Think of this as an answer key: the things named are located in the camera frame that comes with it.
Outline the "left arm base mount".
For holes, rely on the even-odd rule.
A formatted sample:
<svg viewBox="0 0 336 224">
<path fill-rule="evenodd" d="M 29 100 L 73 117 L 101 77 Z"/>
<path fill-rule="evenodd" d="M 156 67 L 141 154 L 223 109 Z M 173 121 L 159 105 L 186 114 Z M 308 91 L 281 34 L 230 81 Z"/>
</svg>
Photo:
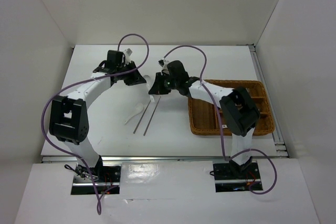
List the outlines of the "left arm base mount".
<svg viewBox="0 0 336 224">
<path fill-rule="evenodd" d="M 70 165 L 65 164 L 64 168 L 74 172 L 71 189 L 72 195 L 95 194 L 91 177 L 82 166 L 77 165 L 75 168 L 72 168 Z M 121 166 L 103 166 L 102 168 L 103 170 L 100 175 L 92 173 L 98 194 L 119 194 Z"/>
</svg>

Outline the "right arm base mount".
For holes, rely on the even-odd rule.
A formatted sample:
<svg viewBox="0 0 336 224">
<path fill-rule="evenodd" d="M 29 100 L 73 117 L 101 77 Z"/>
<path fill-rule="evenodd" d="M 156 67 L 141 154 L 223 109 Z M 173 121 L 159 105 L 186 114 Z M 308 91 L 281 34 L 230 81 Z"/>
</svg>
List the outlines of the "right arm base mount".
<svg viewBox="0 0 336 224">
<path fill-rule="evenodd" d="M 249 191 L 262 191 L 263 185 L 257 162 L 252 162 L 241 174 L 235 175 L 228 163 L 215 163 L 209 173 L 215 180 L 217 193 Z"/>
</svg>

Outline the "grey chopstick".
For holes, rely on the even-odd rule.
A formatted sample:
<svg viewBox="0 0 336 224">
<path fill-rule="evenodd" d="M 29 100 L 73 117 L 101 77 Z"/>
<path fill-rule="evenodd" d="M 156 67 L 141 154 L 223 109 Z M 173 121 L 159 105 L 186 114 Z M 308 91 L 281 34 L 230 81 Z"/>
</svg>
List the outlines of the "grey chopstick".
<svg viewBox="0 0 336 224">
<path fill-rule="evenodd" d="M 140 124 L 141 124 L 141 122 L 142 122 L 142 120 L 143 120 L 143 118 L 144 118 L 144 116 L 145 116 L 145 114 L 146 114 L 146 112 L 147 112 L 147 110 L 148 110 L 148 108 L 149 108 L 149 106 L 151 105 L 151 101 L 147 104 L 147 106 L 145 107 L 145 109 L 144 109 L 144 111 L 143 111 L 143 113 L 142 113 L 142 115 L 141 115 L 141 117 L 140 117 L 140 119 L 139 119 L 139 121 L 138 121 L 138 123 L 137 123 L 137 125 L 136 125 L 136 127 L 135 127 L 135 129 L 134 129 L 134 131 L 133 131 L 133 134 L 135 134 L 136 132 L 137 132 L 137 130 L 138 130 L 138 128 L 139 128 L 139 126 L 140 126 Z"/>
<path fill-rule="evenodd" d="M 152 111 L 152 114 L 151 114 L 150 119 L 149 119 L 149 121 L 148 121 L 148 124 L 147 124 L 147 126 L 146 126 L 146 128 L 145 128 L 145 131 L 144 131 L 144 133 L 143 133 L 143 136 L 146 136 L 146 134 L 147 134 L 147 131 L 148 131 L 149 127 L 150 127 L 150 124 L 151 124 L 151 122 L 152 122 L 152 119 L 153 119 L 153 117 L 154 117 L 154 114 L 155 114 L 155 112 L 156 112 L 156 109 L 157 109 L 157 107 L 158 107 L 158 105 L 159 105 L 159 103 L 160 103 L 160 99 L 161 99 L 161 97 L 162 97 L 162 96 L 159 96 L 158 101 L 157 101 L 156 104 L 155 104 L 155 107 L 154 107 L 154 109 L 153 109 L 153 111 Z"/>
</svg>

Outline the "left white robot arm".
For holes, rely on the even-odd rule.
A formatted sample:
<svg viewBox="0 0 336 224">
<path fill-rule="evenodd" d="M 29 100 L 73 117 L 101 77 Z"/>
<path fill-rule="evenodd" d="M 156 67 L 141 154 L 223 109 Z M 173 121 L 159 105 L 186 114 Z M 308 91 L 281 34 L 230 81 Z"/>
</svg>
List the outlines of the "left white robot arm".
<svg viewBox="0 0 336 224">
<path fill-rule="evenodd" d="M 107 59 L 93 70 L 90 82 L 81 84 L 68 95 L 56 96 L 51 102 L 49 133 L 76 155 L 80 172 L 93 182 L 101 180 L 107 168 L 88 139 L 88 109 L 120 80 L 127 86 L 146 83 L 130 59 L 131 54 L 131 49 L 109 50 Z"/>
</svg>

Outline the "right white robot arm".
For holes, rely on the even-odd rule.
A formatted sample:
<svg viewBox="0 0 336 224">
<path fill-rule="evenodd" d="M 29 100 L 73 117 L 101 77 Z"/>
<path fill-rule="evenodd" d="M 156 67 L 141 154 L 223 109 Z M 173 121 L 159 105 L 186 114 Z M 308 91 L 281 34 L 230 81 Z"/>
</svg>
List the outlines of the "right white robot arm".
<svg viewBox="0 0 336 224">
<path fill-rule="evenodd" d="M 198 77 L 190 77 L 179 60 L 159 60 L 162 70 L 155 74 L 150 95 L 165 95 L 177 90 L 180 95 L 214 105 L 218 119 L 224 118 L 232 133 L 229 172 L 242 177 L 252 162 L 252 136 L 260 119 L 260 112 L 244 87 L 224 88 Z"/>
</svg>

